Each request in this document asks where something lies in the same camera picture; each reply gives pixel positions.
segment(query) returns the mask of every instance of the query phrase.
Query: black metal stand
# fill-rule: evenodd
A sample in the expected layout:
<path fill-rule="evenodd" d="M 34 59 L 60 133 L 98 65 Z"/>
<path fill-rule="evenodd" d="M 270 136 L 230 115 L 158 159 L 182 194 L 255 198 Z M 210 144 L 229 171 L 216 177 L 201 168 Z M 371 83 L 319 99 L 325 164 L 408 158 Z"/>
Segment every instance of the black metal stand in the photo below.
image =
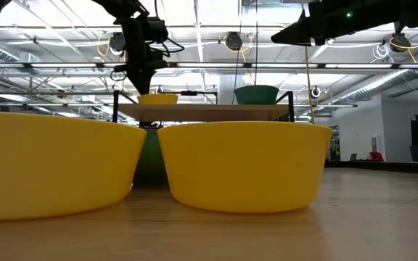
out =
<path fill-rule="evenodd" d="M 290 116 L 290 122 L 295 122 L 295 105 L 293 99 L 293 92 L 287 91 L 288 94 L 288 115 Z"/>
<path fill-rule="evenodd" d="M 117 123 L 117 119 L 119 117 L 119 94 L 120 91 L 114 91 L 114 107 L 112 113 L 112 122 Z"/>
<path fill-rule="evenodd" d="M 288 121 L 293 123 L 295 122 L 295 105 L 293 99 L 293 92 L 287 91 L 283 95 L 278 98 L 274 104 L 278 104 L 281 100 L 283 100 L 286 96 L 288 96 Z"/>

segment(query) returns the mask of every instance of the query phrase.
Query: ceiling pipe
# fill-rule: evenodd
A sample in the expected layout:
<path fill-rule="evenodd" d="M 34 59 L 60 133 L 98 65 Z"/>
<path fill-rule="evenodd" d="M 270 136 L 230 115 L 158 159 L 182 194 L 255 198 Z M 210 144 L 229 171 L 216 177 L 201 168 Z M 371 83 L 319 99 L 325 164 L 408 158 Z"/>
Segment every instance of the ceiling pipe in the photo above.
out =
<path fill-rule="evenodd" d="M 194 29 L 193 25 L 166 25 L 167 29 Z M 222 30 L 237 30 L 239 25 L 201 25 L 201 29 L 222 29 Z M 39 30 L 44 29 L 42 26 L 6 26 L 0 25 L 0 30 Z M 72 30 L 71 26 L 53 26 L 54 30 Z M 246 30 L 255 30 L 254 25 L 243 25 L 243 29 Z M 285 26 L 278 25 L 259 25 L 260 30 L 272 30 L 278 31 L 285 29 Z M 77 28 L 77 30 L 87 30 L 87 31 L 107 31 L 108 33 L 112 32 L 122 32 L 122 27 L 120 26 L 88 26 L 87 28 Z"/>
<path fill-rule="evenodd" d="M 26 3 L 22 3 L 19 0 L 14 0 L 14 3 L 16 3 L 19 7 L 22 7 L 25 11 L 32 14 L 34 17 L 36 17 L 40 22 L 43 23 L 44 27 L 47 30 L 50 30 L 53 34 L 55 34 L 56 37 L 58 37 L 59 40 L 61 40 L 64 44 L 67 44 L 74 52 L 80 54 L 83 58 L 85 58 L 88 61 L 91 61 L 89 58 L 87 58 L 79 49 L 77 49 L 74 45 L 72 45 L 64 36 L 62 36 L 60 33 L 58 33 L 53 27 L 51 27 L 43 18 L 39 17 Z"/>
<path fill-rule="evenodd" d="M 411 81 L 417 78 L 415 70 L 404 69 L 396 70 L 385 75 L 377 75 L 364 80 L 355 86 L 348 88 L 347 91 L 335 94 L 333 99 L 322 101 L 322 104 L 336 104 L 343 103 L 347 100 L 357 101 L 359 99 L 368 98 L 382 91 L 386 91 L 394 86 L 401 85 L 406 81 Z"/>
<path fill-rule="evenodd" d="M 6 80 L 3 77 L 0 77 L 0 91 L 4 91 L 4 89 L 11 89 L 11 88 L 18 88 L 18 89 L 23 90 L 23 91 L 30 91 L 27 86 L 24 86 L 24 85 L 21 85 L 21 84 L 18 84 L 18 83 L 13 83 L 10 80 Z M 33 97 L 31 99 L 32 99 L 33 102 L 43 102 L 43 103 L 46 103 L 46 102 L 52 103 L 53 102 L 53 101 L 49 101 L 49 100 L 37 99 L 36 97 Z M 63 109 L 63 108 L 60 108 L 60 109 L 61 109 L 61 112 L 71 112 L 69 109 Z"/>

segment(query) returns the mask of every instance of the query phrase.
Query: bowl rim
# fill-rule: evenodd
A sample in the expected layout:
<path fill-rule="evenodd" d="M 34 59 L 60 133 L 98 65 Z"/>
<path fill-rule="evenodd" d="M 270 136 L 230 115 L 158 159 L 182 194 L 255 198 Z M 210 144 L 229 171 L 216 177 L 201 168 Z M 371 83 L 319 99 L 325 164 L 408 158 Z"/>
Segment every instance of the bowl rim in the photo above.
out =
<path fill-rule="evenodd" d="M 280 89 L 279 88 L 277 88 L 277 87 L 275 87 L 275 86 L 268 86 L 268 85 L 263 85 L 263 84 L 259 84 L 259 85 L 249 85 L 249 86 L 243 86 L 243 87 L 239 87 L 239 88 L 236 88 L 233 92 L 234 93 L 236 93 L 236 92 L 238 92 L 239 90 L 241 90 L 241 89 L 243 89 L 243 88 L 254 88 L 254 87 L 262 87 L 262 88 L 270 88 L 270 89 L 276 89 L 276 91 L 277 92 L 280 92 Z"/>
<path fill-rule="evenodd" d="M 110 125 L 110 126 L 115 126 L 115 128 L 132 128 L 134 130 L 142 130 L 139 127 L 135 127 L 135 126 L 130 126 L 130 125 L 125 125 L 125 124 L 120 124 L 120 123 L 113 123 L 113 122 L 104 122 L 104 121 L 98 121 L 98 120 L 93 120 L 93 119 L 84 119 L 81 117 L 63 117 L 63 116 L 58 116 L 58 115 L 36 115 L 36 114 L 30 114 L 30 113 L 19 113 L 19 112 L 0 112 L 0 116 L 2 117 L 11 117 L 11 116 L 15 116 L 15 117 L 27 117 L 27 118 L 32 118 L 32 119 L 36 119 L 36 118 L 43 118 L 43 119 L 49 119 L 49 120 L 61 120 L 64 122 L 78 122 L 81 121 L 82 123 L 89 123 L 89 124 L 103 124 L 103 125 Z"/>
<path fill-rule="evenodd" d="M 246 124 L 246 123 L 252 123 L 253 125 L 291 125 L 291 126 L 301 126 L 304 128 L 315 128 L 315 129 L 322 129 L 322 130 L 327 130 L 327 131 L 332 131 L 332 129 L 330 127 L 327 126 L 323 126 L 323 125 L 317 125 L 317 124 L 310 124 L 310 123 L 290 123 L 290 122 L 275 122 L 275 121 L 225 121 L 225 122 L 206 122 L 206 123 L 190 123 L 190 124 L 181 124 L 181 125 L 173 125 L 173 126 L 168 126 L 168 127 L 164 127 L 161 128 L 159 130 L 157 130 L 157 132 L 159 133 L 162 130 L 165 130 L 167 128 L 187 128 L 188 126 L 191 125 L 225 125 L 225 124 L 232 124 L 232 125 L 237 125 L 237 124 Z"/>

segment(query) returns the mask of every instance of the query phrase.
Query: metal frame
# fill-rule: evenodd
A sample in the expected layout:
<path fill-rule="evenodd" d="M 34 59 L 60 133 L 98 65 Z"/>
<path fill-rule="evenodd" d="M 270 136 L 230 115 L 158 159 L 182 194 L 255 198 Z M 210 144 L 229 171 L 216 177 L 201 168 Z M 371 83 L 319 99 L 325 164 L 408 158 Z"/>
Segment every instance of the metal frame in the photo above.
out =
<path fill-rule="evenodd" d="M 214 94 L 215 92 L 198 92 L 198 93 L 204 93 L 204 94 Z M 133 100 L 127 93 L 123 91 L 113 91 L 110 92 L 65 92 L 65 93 L 53 93 L 53 92 L 39 92 L 39 93 L 28 93 L 28 92 L 0 92 L 0 95 L 4 94 L 11 94 L 11 95 L 47 95 L 47 96 L 57 96 L 57 95 L 63 95 L 63 96 L 75 96 L 75 95 L 113 95 L 114 99 L 112 102 L 112 121 L 116 123 L 118 121 L 118 114 L 119 114 L 119 98 L 120 96 L 125 97 L 127 100 L 132 102 L 133 104 L 138 104 L 135 100 Z M 293 91 L 287 91 L 282 96 L 280 96 L 274 104 L 278 104 L 280 101 L 282 101 L 285 97 L 288 97 L 288 117 L 287 118 L 281 118 L 280 120 L 283 121 L 289 121 L 291 123 L 295 122 L 295 107 L 304 107 L 309 108 L 309 105 L 307 104 L 298 104 L 294 105 L 294 94 Z M 108 103 L 46 103 L 46 104 L 37 104 L 37 103 L 0 103 L 0 106 L 6 106 L 6 107 L 29 107 L 29 106 L 46 106 L 46 107 L 82 107 L 82 106 L 111 106 L 111 104 Z M 323 107 L 323 108 L 351 108 L 351 107 L 357 107 L 357 104 L 335 104 L 335 105 L 313 105 L 312 107 Z"/>
<path fill-rule="evenodd" d="M 0 63 L 1 69 L 21 69 L 21 68 L 51 68 L 51 69 L 63 69 L 63 68 L 76 68 L 76 69 L 113 69 L 115 66 L 124 65 L 122 62 L 43 62 L 43 63 Z M 258 68 L 266 70 L 275 69 L 290 69 L 290 70 L 302 70 L 306 69 L 305 63 L 299 62 L 167 62 L 168 68 L 186 68 L 186 69 L 230 69 L 230 68 Z M 385 64 L 369 64 L 369 63 L 311 63 L 310 68 L 312 70 L 418 70 L 418 64 L 406 64 L 406 63 L 385 63 Z"/>

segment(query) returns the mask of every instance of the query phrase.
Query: small yellow bowl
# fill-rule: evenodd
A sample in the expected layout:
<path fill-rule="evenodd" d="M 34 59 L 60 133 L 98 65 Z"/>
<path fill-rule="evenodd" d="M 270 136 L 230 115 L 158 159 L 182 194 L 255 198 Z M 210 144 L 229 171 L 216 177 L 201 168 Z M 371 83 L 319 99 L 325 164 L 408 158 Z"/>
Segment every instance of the small yellow bowl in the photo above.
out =
<path fill-rule="evenodd" d="M 66 215 L 121 200 L 145 136 L 117 123 L 0 113 L 0 220 Z"/>
<path fill-rule="evenodd" d="M 273 213 L 316 198 L 332 130 L 224 122 L 177 125 L 157 134 L 175 199 L 206 210 Z"/>
<path fill-rule="evenodd" d="M 138 103 L 145 105 L 176 104 L 179 97 L 176 94 L 145 94 L 138 96 Z"/>

